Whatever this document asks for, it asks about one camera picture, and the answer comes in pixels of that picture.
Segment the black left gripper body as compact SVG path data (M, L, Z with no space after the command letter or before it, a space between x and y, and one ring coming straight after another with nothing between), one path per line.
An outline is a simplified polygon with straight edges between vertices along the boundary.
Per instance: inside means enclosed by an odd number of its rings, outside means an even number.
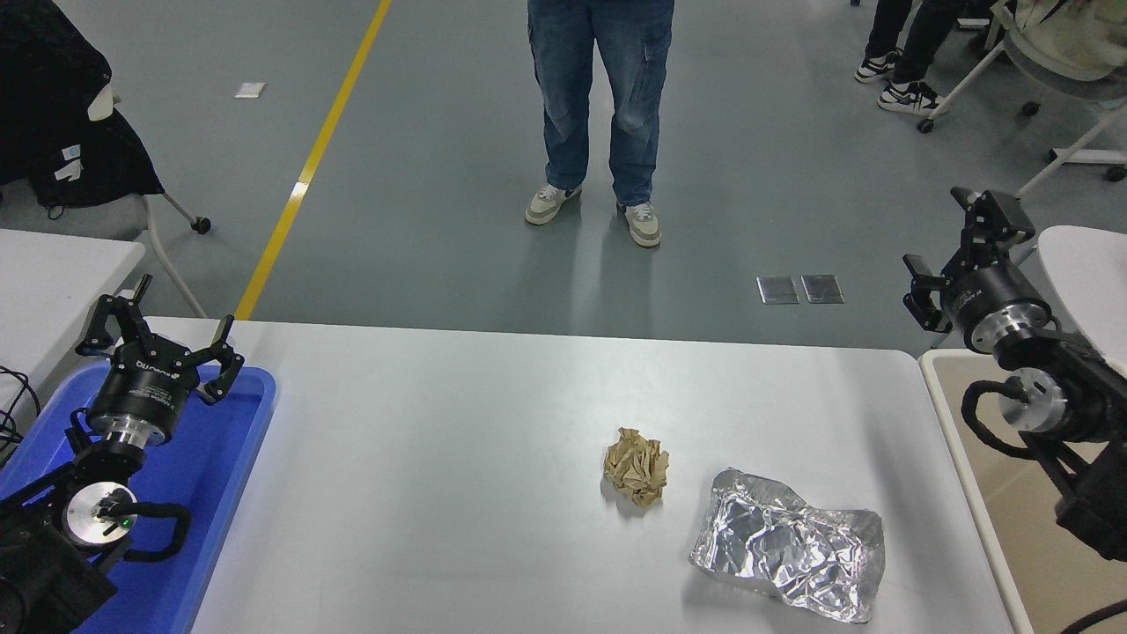
M174 358L153 357L141 346L122 345L110 357L110 369L92 405L88 426L106 432L124 417L174 432L193 389L193 370Z

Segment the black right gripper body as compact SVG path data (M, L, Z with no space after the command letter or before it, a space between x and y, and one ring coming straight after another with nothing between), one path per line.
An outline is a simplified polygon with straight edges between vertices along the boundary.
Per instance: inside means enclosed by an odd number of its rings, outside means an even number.
M1045 300L1012 264L962 274L940 293L940 304L964 343L997 343L1014 330L1045 325Z

